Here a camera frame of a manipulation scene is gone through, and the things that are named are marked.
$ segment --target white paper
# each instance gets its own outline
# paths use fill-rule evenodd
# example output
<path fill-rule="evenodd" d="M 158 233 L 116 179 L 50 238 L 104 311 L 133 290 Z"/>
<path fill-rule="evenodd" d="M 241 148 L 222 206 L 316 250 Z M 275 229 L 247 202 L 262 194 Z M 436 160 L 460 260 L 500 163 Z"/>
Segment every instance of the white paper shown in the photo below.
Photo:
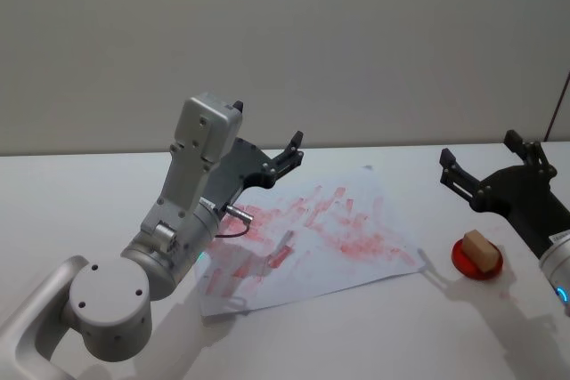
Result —
<path fill-rule="evenodd" d="M 418 249 L 368 168 L 273 190 L 249 189 L 237 207 L 249 233 L 215 239 L 196 263 L 203 316 L 303 300 L 418 271 Z M 244 225 L 225 216 L 220 233 Z"/>

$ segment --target yellow sponge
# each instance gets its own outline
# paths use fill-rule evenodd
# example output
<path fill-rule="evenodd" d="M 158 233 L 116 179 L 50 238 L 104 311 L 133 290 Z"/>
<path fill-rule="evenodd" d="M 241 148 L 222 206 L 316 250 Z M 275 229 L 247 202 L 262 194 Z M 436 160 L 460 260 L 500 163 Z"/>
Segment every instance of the yellow sponge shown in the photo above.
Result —
<path fill-rule="evenodd" d="M 483 273 L 491 271 L 500 257 L 499 251 L 477 230 L 465 234 L 461 243 L 461 251 Z"/>

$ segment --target white robotic arm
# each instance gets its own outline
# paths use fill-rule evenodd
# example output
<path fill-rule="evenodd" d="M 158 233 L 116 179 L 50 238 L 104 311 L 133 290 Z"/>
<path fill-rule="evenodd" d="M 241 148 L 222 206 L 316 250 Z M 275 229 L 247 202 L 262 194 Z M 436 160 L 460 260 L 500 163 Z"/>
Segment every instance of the white robotic arm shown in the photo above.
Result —
<path fill-rule="evenodd" d="M 216 236 L 225 214 L 246 226 L 232 206 L 247 187 L 271 188 L 299 166 L 297 132 L 277 158 L 236 135 L 243 104 L 202 94 L 189 99 L 170 146 L 164 187 L 120 257 L 63 263 L 0 327 L 0 378 L 73 380 L 49 359 L 71 327 L 101 360 L 126 360 L 151 337 L 151 301 L 167 297 Z"/>

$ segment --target red dish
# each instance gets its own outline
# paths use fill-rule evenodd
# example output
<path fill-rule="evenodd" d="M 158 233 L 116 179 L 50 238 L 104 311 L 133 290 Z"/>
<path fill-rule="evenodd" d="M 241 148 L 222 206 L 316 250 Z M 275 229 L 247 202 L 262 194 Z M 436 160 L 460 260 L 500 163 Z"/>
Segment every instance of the red dish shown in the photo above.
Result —
<path fill-rule="evenodd" d="M 463 273 L 468 278 L 474 280 L 493 279 L 501 273 L 502 254 L 501 251 L 499 251 L 499 248 L 497 248 L 493 243 L 491 243 L 491 245 L 493 245 L 493 247 L 497 251 L 499 251 L 499 261 L 497 262 L 495 267 L 493 267 L 493 269 L 491 271 L 488 271 L 487 273 L 483 273 L 482 271 L 480 271 L 479 268 L 475 266 L 475 264 L 471 260 L 468 259 L 468 257 L 465 255 L 465 253 L 463 253 L 461 249 L 462 244 L 463 244 L 463 239 L 458 240 L 457 242 L 455 242 L 455 245 L 453 246 L 452 250 L 452 262 L 458 271 Z"/>

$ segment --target table surface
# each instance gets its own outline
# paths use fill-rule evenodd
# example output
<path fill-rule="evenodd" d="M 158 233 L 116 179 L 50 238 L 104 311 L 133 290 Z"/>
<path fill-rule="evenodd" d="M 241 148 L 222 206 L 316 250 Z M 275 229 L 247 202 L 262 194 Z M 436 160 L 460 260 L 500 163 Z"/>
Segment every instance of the table surface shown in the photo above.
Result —
<path fill-rule="evenodd" d="M 475 177 L 519 164 L 500 144 L 449 146 Z M 315 149 L 287 186 L 372 165 L 428 259 L 422 273 L 302 303 L 204 320 L 195 278 L 153 304 L 153 336 L 131 360 L 92 357 L 70 331 L 53 362 L 79 380 L 517 379 L 570 375 L 570 319 L 510 225 L 439 183 L 441 146 Z M 570 206 L 570 143 L 544 149 Z M 159 194 L 168 154 L 0 158 L 0 321 L 69 256 L 116 256 Z M 492 283 L 463 278 L 453 243 L 479 229 L 502 247 Z"/>

